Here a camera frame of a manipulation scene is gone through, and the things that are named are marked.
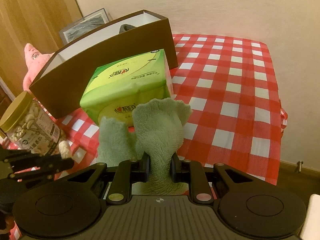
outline pink plush toy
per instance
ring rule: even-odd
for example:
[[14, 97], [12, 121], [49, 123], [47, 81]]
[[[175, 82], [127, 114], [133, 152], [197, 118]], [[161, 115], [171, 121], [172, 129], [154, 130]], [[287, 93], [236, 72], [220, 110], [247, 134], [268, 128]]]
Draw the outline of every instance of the pink plush toy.
[[41, 54], [39, 50], [37, 50], [30, 43], [26, 44], [26, 46], [24, 47], [24, 55], [26, 58], [28, 72], [23, 79], [23, 90], [26, 90], [29, 93], [31, 93], [31, 91], [29, 90], [29, 86], [53, 54], [54, 53]]

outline gold lid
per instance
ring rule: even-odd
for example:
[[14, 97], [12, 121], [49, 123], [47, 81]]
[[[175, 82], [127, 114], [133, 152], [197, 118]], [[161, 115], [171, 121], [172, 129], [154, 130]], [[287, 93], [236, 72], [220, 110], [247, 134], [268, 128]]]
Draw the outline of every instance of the gold lid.
[[31, 102], [32, 96], [27, 91], [18, 95], [4, 112], [0, 120], [0, 128], [6, 133], [10, 131], [28, 111]]

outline plastic jar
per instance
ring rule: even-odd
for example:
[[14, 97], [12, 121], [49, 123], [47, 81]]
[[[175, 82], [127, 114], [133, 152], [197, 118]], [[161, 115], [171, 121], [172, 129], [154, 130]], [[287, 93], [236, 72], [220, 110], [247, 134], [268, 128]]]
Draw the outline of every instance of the plastic jar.
[[41, 155], [58, 154], [58, 145], [66, 137], [27, 91], [18, 95], [4, 112], [0, 128], [19, 148]]

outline green tissue package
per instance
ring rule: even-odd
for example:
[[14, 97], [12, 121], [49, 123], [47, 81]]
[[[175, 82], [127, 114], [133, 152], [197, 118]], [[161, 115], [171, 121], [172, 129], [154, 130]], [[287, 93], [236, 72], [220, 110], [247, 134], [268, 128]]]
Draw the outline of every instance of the green tissue package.
[[82, 95], [80, 106], [97, 125], [106, 116], [132, 126], [132, 111], [138, 104], [172, 94], [167, 59], [160, 49], [98, 67]]

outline green towel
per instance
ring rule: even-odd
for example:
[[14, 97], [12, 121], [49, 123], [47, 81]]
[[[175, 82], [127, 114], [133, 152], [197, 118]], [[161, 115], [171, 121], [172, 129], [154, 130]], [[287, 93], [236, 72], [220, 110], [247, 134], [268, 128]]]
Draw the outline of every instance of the green towel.
[[129, 133], [124, 122], [102, 118], [98, 147], [98, 161], [109, 167], [121, 161], [140, 159], [143, 152], [151, 161], [147, 183], [132, 185], [136, 195], [179, 195], [188, 190], [185, 183], [173, 183], [170, 177], [172, 154], [183, 143], [183, 126], [192, 110], [183, 101], [171, 98], [152, 99], [138, 105], [132, 112], [135, 132]]

